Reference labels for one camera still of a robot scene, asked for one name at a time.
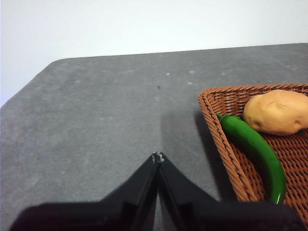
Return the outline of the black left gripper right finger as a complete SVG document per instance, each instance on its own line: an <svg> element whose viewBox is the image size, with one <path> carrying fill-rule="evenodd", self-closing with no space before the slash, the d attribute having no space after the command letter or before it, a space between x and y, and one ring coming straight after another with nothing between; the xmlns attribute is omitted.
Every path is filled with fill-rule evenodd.
<svg viewBox="0 0 308 231"><path fill-rule="evenodd" d="M179 231L304 231L299 215L271 202L219 202L186 178L163 154L159 195Z"/></svg>

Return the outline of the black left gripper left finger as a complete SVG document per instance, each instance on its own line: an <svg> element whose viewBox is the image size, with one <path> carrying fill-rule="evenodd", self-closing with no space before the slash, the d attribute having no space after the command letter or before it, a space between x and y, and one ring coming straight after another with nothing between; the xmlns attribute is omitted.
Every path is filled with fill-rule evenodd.
<svg viewBox="0 0 308 231"><path fill-rule="evenodd" d="M96 202L44 203L23 210L12 231L151 231L157 199L157 154Z"/></svg>

